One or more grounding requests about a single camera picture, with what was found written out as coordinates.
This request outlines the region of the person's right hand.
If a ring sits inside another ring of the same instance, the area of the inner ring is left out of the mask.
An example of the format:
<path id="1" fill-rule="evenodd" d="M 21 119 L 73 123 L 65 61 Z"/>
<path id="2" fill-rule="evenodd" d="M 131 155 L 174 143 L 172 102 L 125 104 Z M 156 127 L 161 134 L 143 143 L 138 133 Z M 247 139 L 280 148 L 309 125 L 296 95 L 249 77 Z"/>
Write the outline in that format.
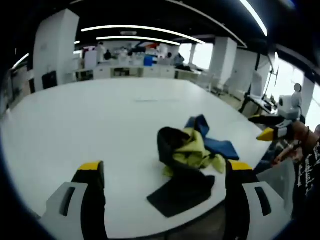
<path id="1" fill-rule="evenodd" d="M 292 124 L 292 130 L 293 130 L 293 139 L 295 141 L 298 141 L 300 144 L 304 144 L 310 134 L 310 128 L 308 126 L 305 126 L 304 123 L 300 121 L 295 121 Z"/>

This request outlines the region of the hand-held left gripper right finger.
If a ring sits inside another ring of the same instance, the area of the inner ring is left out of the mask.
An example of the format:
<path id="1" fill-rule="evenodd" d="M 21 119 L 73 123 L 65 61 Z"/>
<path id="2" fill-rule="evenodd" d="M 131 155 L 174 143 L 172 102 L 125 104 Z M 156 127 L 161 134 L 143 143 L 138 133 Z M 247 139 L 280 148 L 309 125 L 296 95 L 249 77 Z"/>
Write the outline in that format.
<path id="1" fill-rule="evenodd" d="M 226 172 L 226 240 L 273 240 L 293 211 L 293 164 L 255 174 L 245 162 L 229 160 Z"/>

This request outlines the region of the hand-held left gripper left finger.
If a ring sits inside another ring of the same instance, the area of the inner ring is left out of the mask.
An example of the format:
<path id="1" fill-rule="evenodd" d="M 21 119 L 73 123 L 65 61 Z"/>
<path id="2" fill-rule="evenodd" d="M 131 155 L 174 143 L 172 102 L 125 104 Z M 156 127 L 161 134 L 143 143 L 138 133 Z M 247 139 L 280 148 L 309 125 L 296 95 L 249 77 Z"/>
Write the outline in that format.
<path id="1" fill-rule="evenodd" d="M 81 165 L 47 200 L 39 223 L 56 240 L 107 240 L 104 162 Z"/>

